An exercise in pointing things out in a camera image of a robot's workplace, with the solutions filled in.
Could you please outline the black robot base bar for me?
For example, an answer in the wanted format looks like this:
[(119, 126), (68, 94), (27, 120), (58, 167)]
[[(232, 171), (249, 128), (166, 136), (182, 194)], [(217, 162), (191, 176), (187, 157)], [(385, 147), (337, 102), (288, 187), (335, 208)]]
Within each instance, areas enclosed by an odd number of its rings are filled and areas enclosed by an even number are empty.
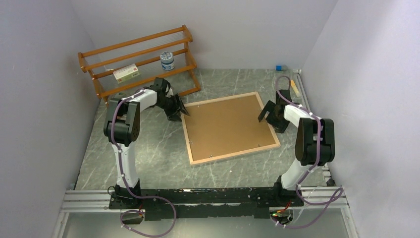
[(127, 189), (110, 193), (109, 209), (142, 210), (146, 221), (176, 218), (242, 217), (265, 219), (276, 208), (302, 207), (301, 193), (272, 187)]

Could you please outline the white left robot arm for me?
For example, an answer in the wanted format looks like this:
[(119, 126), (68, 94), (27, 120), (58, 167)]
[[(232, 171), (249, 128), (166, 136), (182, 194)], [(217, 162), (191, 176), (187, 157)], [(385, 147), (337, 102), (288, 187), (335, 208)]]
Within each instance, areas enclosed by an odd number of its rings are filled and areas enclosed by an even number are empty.
[(114, 192), (129, 208), (138, 207), (142, 201), (131, 144), (140, 135), (141, 112), (154, 107), (162, 109), (168, 121), (181, 121), (182, 114), (189, 114), (170, 82), (159, 77), (133, 95), (111, 99), (108, 103), (103, 132), (116, 157), (118, 172)]

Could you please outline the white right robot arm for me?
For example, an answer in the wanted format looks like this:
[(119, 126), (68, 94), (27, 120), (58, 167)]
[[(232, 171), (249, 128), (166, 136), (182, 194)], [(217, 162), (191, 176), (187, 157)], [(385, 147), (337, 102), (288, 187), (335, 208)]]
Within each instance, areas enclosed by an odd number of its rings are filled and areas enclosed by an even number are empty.
[(295, 160), (279, 177), (282, 187), (272, 193), (274, 203), (283, 206), (291, 200), (290, 190), (299, 188), (306, 176), (334, 159), (334, 122), (315, 116), (302, 105), (292, 102), (290, 91), (284, 89), (276, 92), (275, 102), (266, 103), (258, 116), (259, 122), (263, 119), (277, 133), (284, 133), (290, 125), (297, 128)]

